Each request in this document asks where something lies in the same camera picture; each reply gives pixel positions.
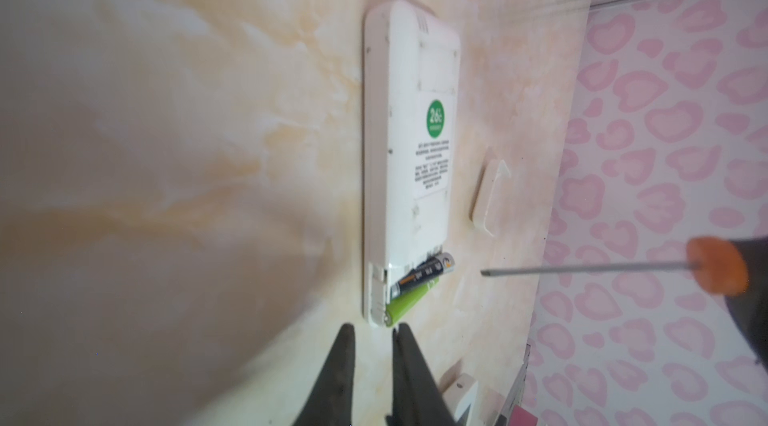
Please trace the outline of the white battery cover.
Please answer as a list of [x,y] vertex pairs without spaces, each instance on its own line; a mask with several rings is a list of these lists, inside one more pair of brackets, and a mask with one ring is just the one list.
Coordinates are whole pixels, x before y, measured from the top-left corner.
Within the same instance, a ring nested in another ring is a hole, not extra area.
[[511,179],[511,172],[502,159],[492,159],[483,169],[470,219],[473,226],[489,237],[496,237],[499,226],[501,197],[505,183]]

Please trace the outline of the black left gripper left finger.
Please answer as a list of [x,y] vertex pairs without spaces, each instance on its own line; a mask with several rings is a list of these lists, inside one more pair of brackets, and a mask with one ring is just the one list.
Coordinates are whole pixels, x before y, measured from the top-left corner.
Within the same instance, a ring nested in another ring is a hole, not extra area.
[[294,421],[295,426],[351,425],[355,358],[355,329],[352,324],[345,323]]

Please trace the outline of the orange black screwdriver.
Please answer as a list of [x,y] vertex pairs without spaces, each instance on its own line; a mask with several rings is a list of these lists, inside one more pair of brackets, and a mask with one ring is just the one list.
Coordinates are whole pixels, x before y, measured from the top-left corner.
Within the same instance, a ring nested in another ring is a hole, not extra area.
[[767,365],[767,238],[690,239],[681,261],[485,269],[484,277],[564,273],[689,271],[698,286],[723,296],[727,310],[756,359]]

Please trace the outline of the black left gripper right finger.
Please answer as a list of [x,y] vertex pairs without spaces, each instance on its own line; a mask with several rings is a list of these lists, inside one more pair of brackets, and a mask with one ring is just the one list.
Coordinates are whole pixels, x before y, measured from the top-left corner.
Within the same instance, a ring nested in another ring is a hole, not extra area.
[[408,324],[393,329],[392,347],[392,408],[386,424],[455,425]]

